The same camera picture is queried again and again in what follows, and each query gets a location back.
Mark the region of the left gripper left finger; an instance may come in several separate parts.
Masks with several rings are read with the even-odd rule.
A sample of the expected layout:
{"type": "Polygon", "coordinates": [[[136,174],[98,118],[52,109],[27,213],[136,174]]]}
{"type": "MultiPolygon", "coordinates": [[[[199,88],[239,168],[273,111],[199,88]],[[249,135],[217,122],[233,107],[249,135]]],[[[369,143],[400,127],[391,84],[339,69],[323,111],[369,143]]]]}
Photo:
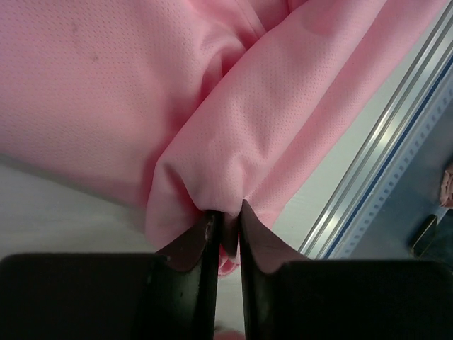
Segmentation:
{"type": "Polygon", "coordinates": [[[31,253],[1,261],[2,339],[212,339],[223,216],[155,253],[31,253]]]}

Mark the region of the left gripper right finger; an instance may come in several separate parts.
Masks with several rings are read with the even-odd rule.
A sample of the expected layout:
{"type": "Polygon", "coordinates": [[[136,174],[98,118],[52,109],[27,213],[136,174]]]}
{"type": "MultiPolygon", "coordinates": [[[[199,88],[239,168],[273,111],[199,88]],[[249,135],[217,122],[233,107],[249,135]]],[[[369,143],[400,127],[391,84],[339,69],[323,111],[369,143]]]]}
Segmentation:
{"type": "Polygon", "coordinates": [[[247,339],[451,339],[452,274],[432,261],[311,260],[243,202],[247,339]]]}

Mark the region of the pink t shirt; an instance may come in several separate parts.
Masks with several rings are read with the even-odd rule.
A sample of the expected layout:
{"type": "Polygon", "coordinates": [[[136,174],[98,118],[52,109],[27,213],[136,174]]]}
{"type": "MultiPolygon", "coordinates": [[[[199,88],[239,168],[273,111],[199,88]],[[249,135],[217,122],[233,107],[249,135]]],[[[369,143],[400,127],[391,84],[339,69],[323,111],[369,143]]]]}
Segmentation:
{"type": "Polygon", "coordinates": [[[443,1],[2,1],[1,153],[146,209],[271,227],[443,1]]]}

